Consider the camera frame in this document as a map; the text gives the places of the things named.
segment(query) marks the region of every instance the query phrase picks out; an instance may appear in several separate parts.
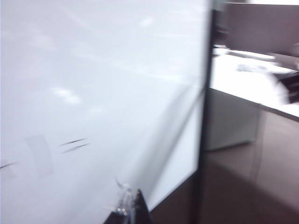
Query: black pole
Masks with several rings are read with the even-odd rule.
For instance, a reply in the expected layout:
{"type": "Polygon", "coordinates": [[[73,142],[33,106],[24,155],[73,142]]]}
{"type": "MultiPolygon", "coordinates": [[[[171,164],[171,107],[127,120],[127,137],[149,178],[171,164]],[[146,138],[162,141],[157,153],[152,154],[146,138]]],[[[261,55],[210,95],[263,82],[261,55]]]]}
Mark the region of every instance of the black pole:
{"type": "Polygon", "coordinates": [[[212,55],[213,46],[216,34],[216,10],[211,10],[210,15],[210,31],[209,31],[209,43],[207,48],[207,63],[206,63],[206,80],[204,84],[205,97],[204,107],[201,123],[201,137],[199,141],[199,154],[198,154],[198,166],[195,172],[192,189],[191,189],[191,208],[190,208],[190,224],[197,224],[200,220],[201,203],[203,199],[203,176],[205,172],[205,151],[208,149],[208,136],[209,136],[209,116],[210,116],[210,77],[212,69],[212,55]]]}

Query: whiteboard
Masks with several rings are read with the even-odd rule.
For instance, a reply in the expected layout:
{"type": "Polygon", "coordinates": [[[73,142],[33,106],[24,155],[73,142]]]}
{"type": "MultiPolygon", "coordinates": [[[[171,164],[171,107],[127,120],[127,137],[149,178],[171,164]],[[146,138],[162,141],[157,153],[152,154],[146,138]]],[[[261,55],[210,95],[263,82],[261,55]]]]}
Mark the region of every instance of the whiteboard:
{"type": "Polygon", "coordinates": [[[115,177],[151,210],[196,170],[208,2],[1,1],[1,223],[101,223],[115,177]]]}

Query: floor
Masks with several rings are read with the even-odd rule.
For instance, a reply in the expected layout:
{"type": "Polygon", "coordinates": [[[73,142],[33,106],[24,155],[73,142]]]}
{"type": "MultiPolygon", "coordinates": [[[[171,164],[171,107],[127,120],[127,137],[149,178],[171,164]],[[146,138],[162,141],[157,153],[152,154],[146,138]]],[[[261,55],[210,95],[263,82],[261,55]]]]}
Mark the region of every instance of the floor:
{"type": "MultiPolygon", "coordinates": [[[[299,123],[263,111],[256,142],[206,152],[200,224],[299,223],[299,123]]],[[[192,177],[152,211],[189,223],[192,177]]]]}

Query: white desk surface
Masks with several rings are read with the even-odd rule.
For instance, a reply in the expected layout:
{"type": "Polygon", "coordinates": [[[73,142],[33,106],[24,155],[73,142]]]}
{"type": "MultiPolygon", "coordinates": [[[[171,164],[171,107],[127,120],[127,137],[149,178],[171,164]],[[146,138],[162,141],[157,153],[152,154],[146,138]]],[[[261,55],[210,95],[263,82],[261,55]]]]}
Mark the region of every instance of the white desk surface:
{"type": "Polygon", "coordinates": [[[287,89],[272,75],[289,71],[271,62],[221,55],[213,59],[211,88],[299,117],[299,104],[288,103],[287,89]],[[262,66],[266,72],[238,71],[240,65],[262,66]]]}

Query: desk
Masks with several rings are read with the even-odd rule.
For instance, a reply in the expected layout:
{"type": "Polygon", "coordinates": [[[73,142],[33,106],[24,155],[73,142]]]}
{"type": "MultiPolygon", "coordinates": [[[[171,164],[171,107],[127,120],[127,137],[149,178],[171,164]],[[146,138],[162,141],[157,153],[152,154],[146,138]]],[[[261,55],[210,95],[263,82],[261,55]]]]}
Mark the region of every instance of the desk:
{"type": "Polygon", "coordinates": [[[251,58],[228,54],[215,57],[210,150],[254,141],[259,105],[299,118],[299,104],[288,104],[287,89],[272,75],[290,71],[251,58]]]}

